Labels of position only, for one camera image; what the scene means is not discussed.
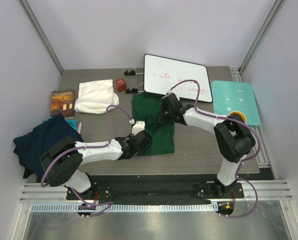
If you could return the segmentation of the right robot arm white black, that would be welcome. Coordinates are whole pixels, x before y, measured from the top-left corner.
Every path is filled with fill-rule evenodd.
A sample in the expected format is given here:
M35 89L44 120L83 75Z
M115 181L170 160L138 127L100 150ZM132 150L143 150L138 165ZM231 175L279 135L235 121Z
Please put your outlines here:
M172 92L161 100L159 123L197 127L215 135L223 160L214 182L214 191L222 198L230 195L237 182L241 163L256 143L243 118L237 113L230 116L213 115L192 104L183 105Z

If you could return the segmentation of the green t-shirt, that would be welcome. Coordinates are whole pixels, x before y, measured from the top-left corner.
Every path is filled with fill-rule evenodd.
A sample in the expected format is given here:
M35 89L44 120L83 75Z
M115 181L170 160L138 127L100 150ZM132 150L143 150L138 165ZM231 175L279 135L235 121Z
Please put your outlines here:
M145 150L144 156L174 153L174 125L158 123L161 104L161 97L155 94L144 92L132 97L132 116L136 121L145 122L145 130L152 137L152 144Z

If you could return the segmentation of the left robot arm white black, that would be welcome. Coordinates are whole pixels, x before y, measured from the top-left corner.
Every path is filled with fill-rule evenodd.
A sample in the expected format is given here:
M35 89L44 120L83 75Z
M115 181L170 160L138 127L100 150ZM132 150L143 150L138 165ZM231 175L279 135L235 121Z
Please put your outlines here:
M88 200L95 195L96 185L86 172L78 168L98 161L131 159L144 153L152 144L152 137L143 130L126 137L116 137L104 142L79 142L65 137L40 157L44 170L41 186L64 185L74 194Z

